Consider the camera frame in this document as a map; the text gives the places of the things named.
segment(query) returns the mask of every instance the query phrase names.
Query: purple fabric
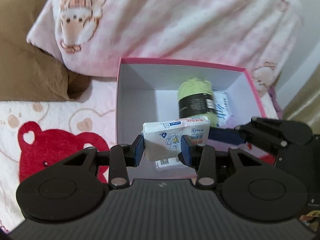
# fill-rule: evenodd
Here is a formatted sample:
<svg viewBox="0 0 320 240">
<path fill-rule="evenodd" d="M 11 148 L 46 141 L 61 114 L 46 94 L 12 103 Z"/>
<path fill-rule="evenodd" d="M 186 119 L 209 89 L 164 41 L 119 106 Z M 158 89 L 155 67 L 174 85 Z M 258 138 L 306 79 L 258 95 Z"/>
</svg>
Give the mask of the purple fabric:
<svg viewBox="0 0 320 240">
<path fill-rule="evenodd" d="M 270 87 L 269 91 L 268 91 L 270 97 L 271 97 L 271 100 L 272 100 L 272 103 L 273 103 L 273 106 L 277 112 L 277 116 L 279 119 L 282 119 L 283 117 L 283 111 L 281 109 L 281 107 L 279 106 L 278 102 L 277 102 L 277 94 L 276 94 L 276 90 L 275 90 L 275 87 L 272 86 Z"/>
</svg>

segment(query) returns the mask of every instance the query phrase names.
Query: gray ribbed surface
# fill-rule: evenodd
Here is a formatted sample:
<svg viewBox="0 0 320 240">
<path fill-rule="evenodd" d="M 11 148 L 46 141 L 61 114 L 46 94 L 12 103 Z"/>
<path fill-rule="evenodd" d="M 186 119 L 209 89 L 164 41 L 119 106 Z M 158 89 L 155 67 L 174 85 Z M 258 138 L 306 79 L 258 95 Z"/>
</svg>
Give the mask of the gray ribbed surface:
<svg viewBox="0 0 320 240">
<path fill-rule="evenodd" d="M 226 210 L 215 193 L 197 190 L 189 180 L 137 179 L 130 188 L 110 192 L 102 206 L 85 218 L 60 225 L 28 220 L 10 234 L 14 240 L 308 240 L 313 236 L 298 220 L 265 225 L 243 220 Z"/>
</svg>

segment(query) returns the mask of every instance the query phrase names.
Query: black label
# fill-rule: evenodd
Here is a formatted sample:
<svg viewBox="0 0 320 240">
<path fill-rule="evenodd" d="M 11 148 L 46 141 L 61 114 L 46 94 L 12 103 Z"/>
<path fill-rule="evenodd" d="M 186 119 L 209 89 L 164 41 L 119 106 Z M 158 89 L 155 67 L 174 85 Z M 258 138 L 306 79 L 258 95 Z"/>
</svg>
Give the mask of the black label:
<svg viewBox="0 0 320 240">
<path fill-rule="evenodd" d="M 187 96 L 179 101 L 180 118 L 207 112 L 217 113 L 212 96 L 210 94 L 195 94 Z"/>
</svg>

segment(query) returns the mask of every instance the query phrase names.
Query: brown fabric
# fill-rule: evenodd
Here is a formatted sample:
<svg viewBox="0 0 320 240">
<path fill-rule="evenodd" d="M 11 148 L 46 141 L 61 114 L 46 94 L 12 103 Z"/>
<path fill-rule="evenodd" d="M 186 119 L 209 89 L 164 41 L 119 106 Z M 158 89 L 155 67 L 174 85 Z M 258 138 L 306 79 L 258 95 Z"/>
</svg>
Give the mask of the brown fabric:
<svg viewBox="0 0 320 240">
<path fill-rule="evenodd" d="M 284 110 L 284 118 L 308 124 L 320 134 L 320 65 Z"/>
<path fill-rule="evenodd" d="M 0 0 L 0 100 L 70 100 L 88 87 L 89 77 L 26 42 L 46 1 Z"/>
</svg>

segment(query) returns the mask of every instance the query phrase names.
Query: brown pillow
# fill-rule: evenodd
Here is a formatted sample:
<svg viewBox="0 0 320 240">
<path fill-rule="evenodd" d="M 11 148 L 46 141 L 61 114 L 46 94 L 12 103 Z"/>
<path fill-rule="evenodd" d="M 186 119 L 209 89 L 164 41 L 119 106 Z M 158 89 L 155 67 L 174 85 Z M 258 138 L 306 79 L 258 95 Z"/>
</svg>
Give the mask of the brown pillow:
<svg viewBox="0 0 320 240">
<path fill-rule="evenodd" d="M 0 100 L 70 100 L 88 87 L 89 77 L 26 42 L 46 1 L 0 0 Z"/>
</svg>

